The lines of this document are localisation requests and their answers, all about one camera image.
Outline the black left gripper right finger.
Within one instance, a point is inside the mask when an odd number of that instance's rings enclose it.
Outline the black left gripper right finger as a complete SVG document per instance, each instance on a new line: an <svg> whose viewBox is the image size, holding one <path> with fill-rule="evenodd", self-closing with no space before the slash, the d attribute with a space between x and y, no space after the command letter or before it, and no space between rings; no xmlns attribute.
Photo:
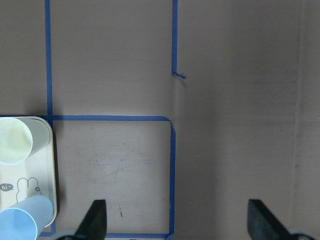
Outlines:
<svg viewBox="0 0 320 240"><path fill-rule="evenodd" d="M291 234L259 199L249 199L247 231L252 240L290 240Z"/></svg>

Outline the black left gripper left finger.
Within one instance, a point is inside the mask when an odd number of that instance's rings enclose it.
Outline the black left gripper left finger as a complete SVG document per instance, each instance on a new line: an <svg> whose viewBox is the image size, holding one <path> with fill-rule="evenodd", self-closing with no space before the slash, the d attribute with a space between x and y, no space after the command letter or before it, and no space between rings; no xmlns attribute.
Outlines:
<svg viewBox="0 0 320 240"><path fill-rule="evenodd" d="M94 200L76 230L76 240L104 240L107 234L107 209L104 199Z"/></svg>

